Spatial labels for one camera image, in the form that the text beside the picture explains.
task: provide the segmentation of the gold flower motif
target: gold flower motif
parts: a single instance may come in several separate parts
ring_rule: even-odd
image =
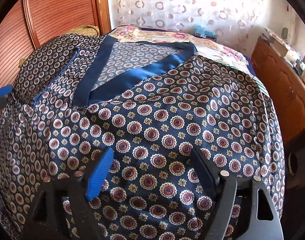
[[[117,136],[123,137],[125,135],[125,132],[123,130],[118,130],[117,131]]]
[[[193,215],[195,213],[195,209],[194,208],[189,208],[188,210],[188,214]]]
[[[135,184],[130,184],[129,187],[128,187],[128,190],[133,192],[133,193],[136,193],[137,190],[138,190],[138,187],[135,185]]]
[[[218,150],[218,147],[217,147],[216,145],[212,145],[212,146],[211,146],[211,149],[212,149],[214,152],[216,152],[216,151]]]
[[[109,123],[104,122],[104,123],[103,123],[103,127],[104,127],[106,130],[108,130],[108,128],[109,128]]]
[[[184,139],[185,136],[186,136],[186,135],[185,135],[183,132],[179,132],[179,133],[178,133],[178,137],[179,137],[180,139]]]
[[[100,220],[101,215],[98,212],[94,212],[94,218],[96,218],[97,220]]]
[[[195,144],[200,146],[200,145],[202,144],[202,140],[196,139],[196,140],[195,140]]]
[[[185,179],[179,179],[178,185],[185,187],[187,185],[187,180]]]
[[[197,187],[196,187],[196,192],[198,192],[198,193],[202,193],[203,192],[203,188],[201,187],[201,185],[198,185]]]
[[[147,163],[140,163],[139,168],[143,171],[147,171],[149,168],[149,165]]]
[[[175,153],[175,152],[170,152],[170,153],[169,153],[169,157],[172,158],[172,159],[175,159],[175,158],[177,158],[177,153]]]
[[[120,179],[119,179],[119,177],[117,177],[117,176],[113,176],[112,179],[111,179],[111,181],[112,181],[113,183],[115,183],[115,184],[118,184],[118,183],[120,182]]]
[[[143,123],[145,124],[151,124],[151,119],[150,118],[145,118],[145,120],[143,120]]]
[[[119,228],[119,226],[117,226],[116,224],[110,224],[110,225],[109,225],[109,228],[110,228],[111,230],[116,231],[116,230]]]
[[[160,227],[161,229],[165,230],[165,229],[167,229],[167,226],[168,226],[167,223],[165,223],[165,222],[163,222],[163,221],[160,221],[159,227]]]
[[[168,173],[165,171],[161,171],[159,173],[159,177],[161,177],[162,179],[166,179],[168,177]]]
[[[114,107],[113,107],[113,110],[114,110],[115,112],[118,112],[118,111],[120,110],[120,106],[114,106]]]
[[[128,117],[128,118],[134,118],[134,117],[135,117],[135,113],[134,113],[134,112],[129,112],[129,113],[127,114],[127,117]]]
[[[130,233],[129,237],[133,240],[137,240],[138,239],[138,235],[136,233]]]
[[[109,202],[110,201],[110,199],[109,199],[109,197],[107,195],[103,195],[102,196],[102,200],[105,201],[105,202]]]
[[[122,158],[122,161],[123,161],[124,163],[129,164],[130,161],[131,161],[131,158],[130,158],[129,156],[124,156],[124,157]]]
[[[173,113],[177,112],[177,107],[171,106],[170,111],[173,112]]]
[[[186,230],[185,230],[184,228],[179,228],[179,229],[177,230],[177,234],[179,234],[179,235],[184,235],[185,232],[186,232]]]
[[[169,126],[168,126],[168,125],[163,124],[163,125],[161,126],[161,129],[162,129],[164,132],[167,132],[167,131],[168,131],[168,129],[169,129]]]
[[[141,221],[147,221],[148,216],[146,214],[140,213],[138,217]]]
[[[154,193],[150,193],[148,199],[151,200],[151,201],[156,202],[158,200],[158,196]]]
[[[153,145],[151,145],[150,149],[154,150],[154,151],[157,151],[157,150],[159,150],[159,145],[153,144]]]
[[[83,158],[81,159],[81,161],[82,161],[83,163],[88,163],[88,162],[89,162],[89,159],[88,159],[87,157],[83,157]]]
[[[94,140],[93,145],[95,145],[96,147],[98,147],[98,146],[100,145],[100,141]]]
[[[188,113],[188,114],[186,114],[186,118],[189,119],[189,120],[192,120],[193,119],[193,115]]]
[[[170,208],[176,209],[176,208],[178,208],[178,206],[179,206],[179,204],[176,201],[171,201],[169,203]]]
[[[128,207],[125,205],[120,205],[119,210],[123,213],[126,213],[128,211]]]
[[[141,138],[140,138],[140,137],[135,137],[135,138],[133,139],[133,142],[134,142],[134,143],[141,143]]]

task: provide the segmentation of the blue satin trim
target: blue satin trim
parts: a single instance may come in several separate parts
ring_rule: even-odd
[[[169,70],[176,68],[181,63],[186,62],[195,53],[197,53],[195,45],[191,42],[151,43],[147,41],[140,41],[136,43],[182,49],[183,52],[178,54],[170,54],[166,58],[145,67],[123,72],[109,82],[92,91],[89,95],[88,105],[107,101],[115,96],[121,95],[126,90],[132,89],[142,80],[153,76],[163,75]]]
[[[73,106],[87,107],[90,105],[88,99],[91,89],[98,80],[103,67],[108,62],[112,46],[117,41],[117,39],[109,35],[107,35],[102,41],[94,62],[92,62],[91,66],[85,73],[85,76],[79,81],[72,99]]]

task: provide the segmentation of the wooden cabinet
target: wooden cabinet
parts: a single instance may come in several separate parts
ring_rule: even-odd
[[[305,131],[305,85],[294,70],[264,41],[252,54],[256,76],[266,86],[276,109],[283,143]]]

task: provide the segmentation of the wall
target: wall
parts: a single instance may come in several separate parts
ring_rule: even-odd
[[[291,46],[297,50],[302,57],[305,56],[305,24],[299,16],[296,17],[295,38]]]
[[[294,35],[295,12],[286,0],[109,0],[111,25],[192,33],[195,24],[217,33],[218,42],[251,55],[269,27]]]

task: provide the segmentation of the garment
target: garment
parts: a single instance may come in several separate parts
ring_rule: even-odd
[[[109,36],[66,34],[24,62],[0,118],[0,195],[17,236],[42,179],[84,170],[106,146],[113,165],[89,203],[106,239],[199,238],[215,202],[190,164],[192,147],[235,176],[262,176],[281,216],[280,129],[271,99],[250,76],[198,55],[192,43],[146,42],[129,46],[157,61],[118,74],[128,64],[120,46]],[[98,84],[105,67],[114,78]],[[63,206],[78,237],[68,199]]]

